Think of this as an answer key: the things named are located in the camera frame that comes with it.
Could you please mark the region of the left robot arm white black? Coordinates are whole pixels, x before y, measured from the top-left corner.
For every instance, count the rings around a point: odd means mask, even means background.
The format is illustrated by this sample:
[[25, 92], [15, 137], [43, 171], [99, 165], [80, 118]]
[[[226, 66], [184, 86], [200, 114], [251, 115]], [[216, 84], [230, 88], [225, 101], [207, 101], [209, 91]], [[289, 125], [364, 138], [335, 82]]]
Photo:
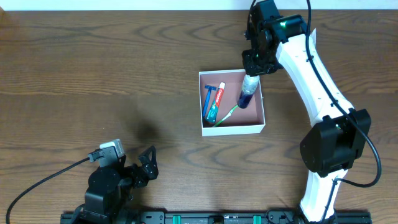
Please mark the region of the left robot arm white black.
[[145, 187], [157, 178], [156, 148], [151, 146], [139, 155], [141, 165], [125, 166], [126, 156], [119, 157], [116, 147], [97, 149], [88, 154], [99, 167], [89, 176], [85, 202], [64, 223], [139, 223], [139, 212], [126, 208], [133, 199], [131, 190]]

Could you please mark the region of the clear pump soap bottle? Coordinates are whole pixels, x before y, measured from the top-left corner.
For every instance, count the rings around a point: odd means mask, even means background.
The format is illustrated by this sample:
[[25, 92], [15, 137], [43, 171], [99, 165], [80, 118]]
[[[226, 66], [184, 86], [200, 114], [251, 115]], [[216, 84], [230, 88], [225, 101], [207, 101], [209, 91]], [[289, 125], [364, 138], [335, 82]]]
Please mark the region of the clear pump soap bottle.
[[239, 108], [245, 109], [248, 107], [255, 91], [260, 82], [260, 76], [250, 76], [245, 75], [243, 79], [243, 84], [241, 87], [241, 92], [239, 94], [237, 105]]

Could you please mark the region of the blue disposable razor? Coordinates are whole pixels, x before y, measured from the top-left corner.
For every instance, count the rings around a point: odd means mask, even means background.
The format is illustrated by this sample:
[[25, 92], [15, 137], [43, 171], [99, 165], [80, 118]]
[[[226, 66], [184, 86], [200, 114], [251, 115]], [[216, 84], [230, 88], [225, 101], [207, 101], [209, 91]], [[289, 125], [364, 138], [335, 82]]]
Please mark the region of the blue disposable razor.
[[203, 118], [206, 116], [206, 112], [207, 112], [207, 109], [208, 109], [208, 104], [209, 104], [210, 97], [211, 97], [211, 92], [212, 92], [213, 90], [217, 90], [217, 87], [211, 86], [211, 85], [205, 85], [205, 89], [207, 89], [208, 92], [207, 92], [207, 94], [206, 94], [205, 104], [204, 104], [203, 110], [202, 110], [202, 117], [203, 117]]

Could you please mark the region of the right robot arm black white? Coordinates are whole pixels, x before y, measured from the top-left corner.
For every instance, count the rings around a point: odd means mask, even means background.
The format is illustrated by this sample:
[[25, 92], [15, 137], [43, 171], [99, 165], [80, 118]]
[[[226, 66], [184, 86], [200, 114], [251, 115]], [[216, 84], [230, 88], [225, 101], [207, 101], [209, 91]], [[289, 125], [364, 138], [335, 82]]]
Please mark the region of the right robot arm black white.
[[370, 223], [368, 212], [337, 212], [339, 186], [362, 155], [371, 118], [341, 94], [316, 50], [310, 21], [282, 16], [274, 1], [253, 1], [245, 37], [251, 48], [242, 53], [245, 84], [284, 69], [308, 113], [311, 130], [300, 143], [308, 169], [305, 193], [294, 223]]

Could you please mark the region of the white lotion tube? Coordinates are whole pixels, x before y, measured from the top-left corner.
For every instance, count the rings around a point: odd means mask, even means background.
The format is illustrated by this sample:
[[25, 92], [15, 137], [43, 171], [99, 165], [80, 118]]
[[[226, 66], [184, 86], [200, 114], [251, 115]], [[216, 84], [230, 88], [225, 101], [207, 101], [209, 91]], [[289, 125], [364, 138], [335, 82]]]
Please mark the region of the white lotion tube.
[[317, 43], [317, 29], [314, 29], [311, 34], [310, 34], [312, 40], [313, 40], [313, 45], [314, 47], [316, 47], [316, 43]]

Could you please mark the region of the Colgate toothpaste tube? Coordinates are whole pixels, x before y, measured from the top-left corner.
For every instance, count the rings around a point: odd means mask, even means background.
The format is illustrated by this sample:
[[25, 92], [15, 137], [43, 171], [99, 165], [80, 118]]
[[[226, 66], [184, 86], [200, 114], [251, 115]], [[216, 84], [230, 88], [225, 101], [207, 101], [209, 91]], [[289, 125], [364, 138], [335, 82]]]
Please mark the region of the Colgate toothpaste tube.
[[215, 98], [214, 98], [211, 108], [206, 116], [206, 120], [209, 123], [215, 124], [215, 122], [216, 122], [216, 117], [217, 117], [218, 110], [220, 107], [220, 102], [221, 102], [221, 99], [222, 99], [222, 96], [224, 93], [225, 85], [226, 85], [225, 82], [221, 82], [216, 91]]

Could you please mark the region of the green toothbrush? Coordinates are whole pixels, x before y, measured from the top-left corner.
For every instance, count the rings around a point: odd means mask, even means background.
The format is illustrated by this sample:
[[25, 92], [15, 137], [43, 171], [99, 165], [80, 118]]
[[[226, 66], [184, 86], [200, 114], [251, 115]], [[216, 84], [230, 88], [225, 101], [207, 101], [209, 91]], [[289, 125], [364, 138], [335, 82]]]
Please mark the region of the green toothbrush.
[[212, 126], [212, 128], [218, 127], [222, 122], [224, 122], [226, 119], [228, 119], [228, 118], [233, 114], [234, 110], [235, 110], [236, 108], [238, 108], [238, 107], [239, 107], [238, 105], [233, 106], [223, 118], [221, 118], [218, 122], [216, 122], [216, 123]]

